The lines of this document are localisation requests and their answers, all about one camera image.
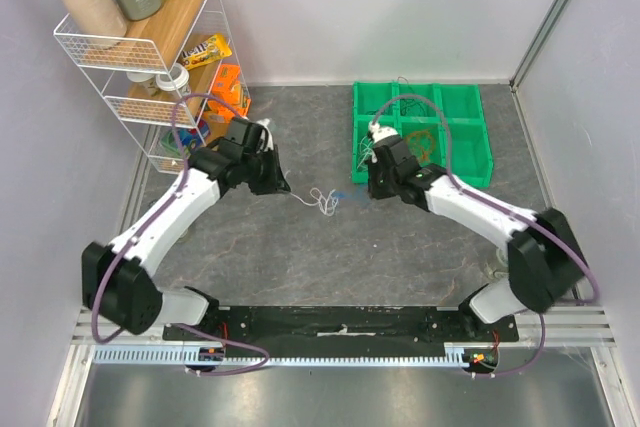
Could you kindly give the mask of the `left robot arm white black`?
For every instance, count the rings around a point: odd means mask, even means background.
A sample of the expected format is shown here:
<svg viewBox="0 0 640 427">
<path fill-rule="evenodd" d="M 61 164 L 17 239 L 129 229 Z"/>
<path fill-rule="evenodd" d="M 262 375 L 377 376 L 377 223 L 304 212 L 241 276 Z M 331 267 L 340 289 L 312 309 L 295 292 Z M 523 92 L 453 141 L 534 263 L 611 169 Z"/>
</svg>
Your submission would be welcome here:
<svg viewBox="0 0 640 427">
<path fill-rule="evenodd" d="M 216 335 L 220 318 L 211 310 L 212 297 L 189 287 L 161 289 L 154 277 L 188 228 L 241 184 L 255 195 L 291 190 L 268 119 L 234 118 L 224 136 L 189 156 L 175 182 L 136 223 L 109 243 L 92 242 L 84 249 L 82 302 L 91 312 L 96 342 L 106 340 L 100 319 L 133 335 L 164 324 L 184 324 L 198 340 Z"/>
</svg>

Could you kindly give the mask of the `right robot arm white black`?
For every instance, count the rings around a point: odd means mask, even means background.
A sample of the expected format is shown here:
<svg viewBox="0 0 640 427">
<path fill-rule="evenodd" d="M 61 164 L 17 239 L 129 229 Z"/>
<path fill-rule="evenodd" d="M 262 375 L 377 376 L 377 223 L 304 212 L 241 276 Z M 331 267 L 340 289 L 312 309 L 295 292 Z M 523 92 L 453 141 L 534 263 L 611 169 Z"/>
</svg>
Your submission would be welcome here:
<svg viewBox="0 0 640 427">
<path fill-rule="evenodd" d="M 595 281 L 560 211 L 518 208 L 470 187 L 437 164 L 422 167 L 393 129 L 370 139 L 372 198 L 399 197 L 465 226 L 506 254 L 507 276 L 470 295 L 458 315 L 465 338 L 481 340 L 495 322 L 523 310 L 543 314 L 581 279 Z"/>
</svg>

